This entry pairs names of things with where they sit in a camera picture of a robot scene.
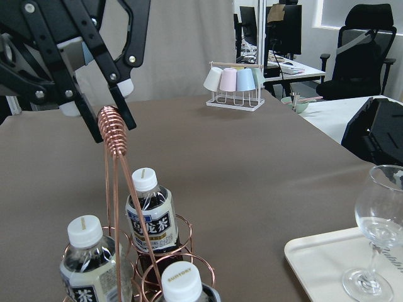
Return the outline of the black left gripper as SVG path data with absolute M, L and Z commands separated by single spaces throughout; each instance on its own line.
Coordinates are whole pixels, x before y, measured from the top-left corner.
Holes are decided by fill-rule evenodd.
M 113 59 L 99 29 L 104 1 L 1 1 L 1 34 L 7 34 L 35 72 L 19 68 L 14 55 L 1 48 L 1 85 L 35 104 L 54 102 L 66 116 L 81 116 L 94 141 L 103 141 L 97 119 L 81 95 L 61 49 L 78 39 L 85 43 L 108 83 L 113 100 L 129 130 L 137 124 L 128 108 L 119 82 L 144 59 L 150 1 L 120 1 L 129 21 L 122 53 Z

